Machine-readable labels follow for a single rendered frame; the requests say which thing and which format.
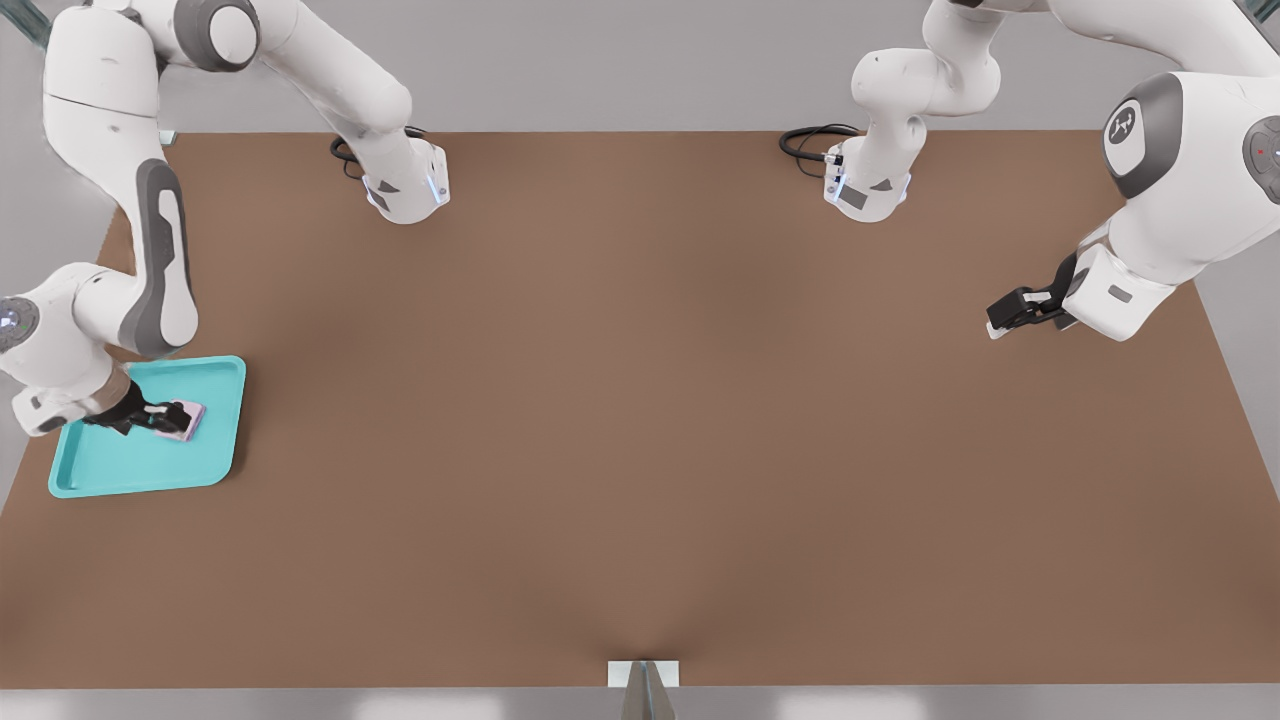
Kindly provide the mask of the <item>pale blue-green tray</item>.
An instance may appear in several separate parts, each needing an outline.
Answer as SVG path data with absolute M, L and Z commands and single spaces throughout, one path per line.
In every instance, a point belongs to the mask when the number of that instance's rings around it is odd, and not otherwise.
M 128 436 L 74 421 L 61 429 L 47 487 L 59 498 L 212 486 L 230 471 L 246 365 L 238 356 L 129 363 L 148 398 L 193 401 L 205 411 L 187 439 L 152 430 Z

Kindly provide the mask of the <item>silver frame post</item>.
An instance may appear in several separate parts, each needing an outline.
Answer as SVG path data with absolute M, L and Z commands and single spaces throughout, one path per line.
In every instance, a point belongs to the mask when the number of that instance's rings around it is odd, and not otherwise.
M 1262 36 L 1271 45 L 1280 47 L 1280 41 L 1265 28 L 1265 23 L 1272 15 L 1280 14 L 1280 0 L 1235 0 L 1235 3 L 1254 22 Z
M 47 49 L 52 22 L 36 6 L 35 0 L 0 0 L 0 15 L 37 49 Z
M 668 694 L 680 687 L 676 660 L 611 660 L 607 664 L 609 688 L 622 688 L 620 720 L 678 720 Z

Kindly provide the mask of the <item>pale lilac phone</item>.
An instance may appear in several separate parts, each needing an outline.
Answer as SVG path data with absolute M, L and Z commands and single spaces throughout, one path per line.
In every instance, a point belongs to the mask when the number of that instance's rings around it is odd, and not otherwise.
M 201 423 L 206 406 L 191 401 L 173 400 L 148 406 L 148 427 L 163 438 L 187 442 L 192 439 Z

